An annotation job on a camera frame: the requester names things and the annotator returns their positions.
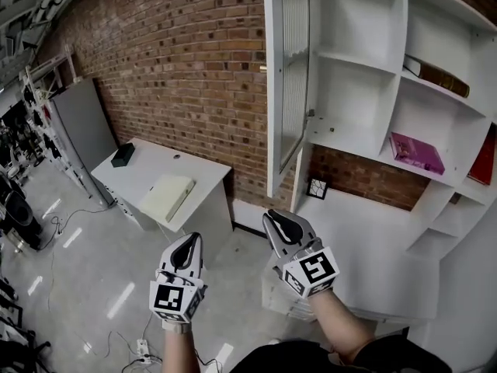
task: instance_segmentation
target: small framed picture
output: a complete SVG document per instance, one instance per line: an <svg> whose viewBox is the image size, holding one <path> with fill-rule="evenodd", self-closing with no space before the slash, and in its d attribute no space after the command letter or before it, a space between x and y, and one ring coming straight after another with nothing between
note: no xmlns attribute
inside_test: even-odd
<svg viewBox="0 0 497 373"><path fill-rule="evenodd" d="M325 181L310 178L306 195L324 200L326 197L326 190L328 190L328 184Z"/></svg>

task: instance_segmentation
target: power outlet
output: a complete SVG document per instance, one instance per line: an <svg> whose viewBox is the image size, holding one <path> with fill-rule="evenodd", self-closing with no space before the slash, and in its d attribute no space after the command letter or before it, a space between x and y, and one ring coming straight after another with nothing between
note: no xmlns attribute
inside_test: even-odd
<svg viewBox="0 0 497 373"><path fill-rule="evenodd" d="M137 340L137 354L139 357L144 358L143 364L151 364L152 361L150 357L145 357L145 355L150 355L150 352L148 352L148 343L144 339L139 339Z"/></svg>

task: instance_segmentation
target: glossy floor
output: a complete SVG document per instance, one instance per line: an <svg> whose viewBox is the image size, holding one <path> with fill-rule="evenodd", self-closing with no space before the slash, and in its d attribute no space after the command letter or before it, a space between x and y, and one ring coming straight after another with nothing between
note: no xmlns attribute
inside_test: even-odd
<svg viewBox="0 0 497 373"><path fill-rule="evenodd" d="M65 225L77 209L101 208L49 162L33 170L24 190L40 220L61 200L54 214L41 220L45 240L54 231L50 221L55 216ZM150 317L148 284L166 246L160 231L141 231L116 207L76 213L63 234L38 253L25 249L15 254L5 242L2 272L19 293L24 326L36 331L39 342L52 343L44 355L54 371L115 373L135 358L118 333L136 352ZM203 272L209 288L193 320L196 348L206 361L225 344L232 346L223 371L272 338L322 340L316 325L262 308L260 274L269 255L265 239L236 229L213 269ZM145 337L162 356L163 332L155 317ZM160 367L152 365L149 371Z"/></svg>

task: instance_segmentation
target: cable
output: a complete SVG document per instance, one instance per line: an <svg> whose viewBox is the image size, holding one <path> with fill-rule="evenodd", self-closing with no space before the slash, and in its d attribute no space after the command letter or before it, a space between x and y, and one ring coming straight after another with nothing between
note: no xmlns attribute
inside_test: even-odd
<svg viewBox="0 0 497 373"><path fill-rule="evenodd" d="M126 366L124 366L123 370L121 371L121 373L124 373L124 371L126 370L126 368L129 368L134 362L145 362L145 359L142 358L142 357L139 357L138 359L135 359L134 361L132 361L131 363L127 364Z"/></svg>
<svg viewBox="0 0 497 373"><path fill-rule="evenodd" d="M97 210L97 211L90 211L90 210L86 210L84 208L80 208L76 211L73 211L68 219L66 220L64 226L61 228L61 219L56 215L54 217L52 217L52 219L50 220L50 223L55 225L55 230L54 230L54 233L52 234L52 236L50 237L50 240L47 242L47 244L43 247L40 247L37 251L42 251L42 250L45 250L47 248L48 245L50 245L52 243L52 241L54 240L55 238L55 234L56 233L59 233L61 234L65 228L68 226L69 224L69 220L72 218L72 216L76 213L78 213L79 211L84 211L86 213L90 213L90 214L97 214L97 213L103 213L104 211L107 211L107 210L110 210L111 208L113 208L114 206L116 206L116 201L114 201L108 208L104 208L103 210Z"/></svg>
<svg viewBox="0 0 497 373"><path fill-rule="evenodd" d="M211 359L210 361L208 362L204 362L202 361L202 359L200 358L200 355L199 355L199 351L197 351L195 349L195 355L196 355L196 358L199 360L199 362L203 365L203 366L209 366L210 364L213 364L214 362L216 363L216 370L217 370L217 373L221 373L223 371L223 364L221 362L219 362L216 358L213 358Z"/></svg>
<svg viewBox="0 0 497 373"><path fill-rule="evenodd" d="M152 354L145 354L144 357L155 357L157 359L160 360L160 362L162 363L162 358L161 357L158 357L157 355L152 355Z"/></svg>
<svg viewBox="0 0 497 373"><path fill-rule="evenodd" d="M43 246L42 248L38 249L38 251L45 250L47 248L47 246L50 245L52 243L52 241L54 240L55 234L57 232L58 233L62 233L64 231L65 227L68 226L68 223L69 223L69 220L71 219L71 217L74 214L76 214L78 211L86 211L87 213L92 213L92 214L103 213L104 211L110 210L115 205L116 205L116 203L114 201L108 208L105 208L103 210L90 211L90 210L85 210L85 209L79 209L79 210L73 211L71 213L71 215L69 215L68 219L65 222L64 227L62 227L62 228L61 228L61 219L57 215L55 217L52 217L52 219L50 220L50 223L52 223L52 224L55 225L54 233L50 237L50 240L47 242L47 244L45 246ZM55 282L55 276L54 276L54 257L55 257L55 249L52 250L52 264L50 265L50 272L52 273L52 283L50 285L50 291L48 292L48 299L47 299L47 307L48 307L48 311L49 312L51 312L51 310L50 310L50 296L52 294L52 290L54 289L54 282Z"/></svg>
<svg viewBox="0 0 497 373"><path fill-rule="evenodd" d="M146 327L143 329L143 333L141 334L141 339L142 339L142 340L146 340L146 339L145 339L145 333L147 332L148 325L150 325L150 321L152 320L152 315L154 315L154 313L153 313L153 312L150 312L150 316L148 317L147 325L146 325Z"/></svg>
<svg viewBox="0 0 497 373"><path fill-rule="evenodd" d="M107 336L107 352L106 352L106 356L105 356L105 357L103 357L102 359L106 359L106 358L110 355L110 336L112 335L112 333L117 334L117 336L119 336L120 338L122 338L122 339L124 340L124 342L127 344L127 349L128 349L128 350L130 350L130 352L131 352L133 355L135 355L135 356L139 356L136 352L134 352L134 351L131 349L131 345L130 345L129 341L128 341L128 340L126 340L126 339L124 338L124 336L123 336L121 333L119 333L119 332L114 332L113 330L110 330L110 332L109 332L109 336Z"/></svg>

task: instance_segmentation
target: wrist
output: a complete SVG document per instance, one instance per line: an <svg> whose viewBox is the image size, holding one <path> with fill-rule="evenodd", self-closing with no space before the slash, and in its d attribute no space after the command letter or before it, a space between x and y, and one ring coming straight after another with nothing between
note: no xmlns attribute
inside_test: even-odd
<svg viewBox="0 0 497 373"><path fill-rule="evenodd" d="M316 304L320 304L322 302L329 302L330 298L333 299L335 298L335 293L333 293L332 289L327 289L324 291L320 291L319 293L316 293L315 295L310 295L308 297L308 303L311 307Z"/></svg>
<svg viewBox="0 0 497 373"><path fill-rule="evenodd" d="M179 322L168 322L166 320L162 321L162 328L166 332L184 334L190 333L192 331L191 323L179 323Z"/></svg>

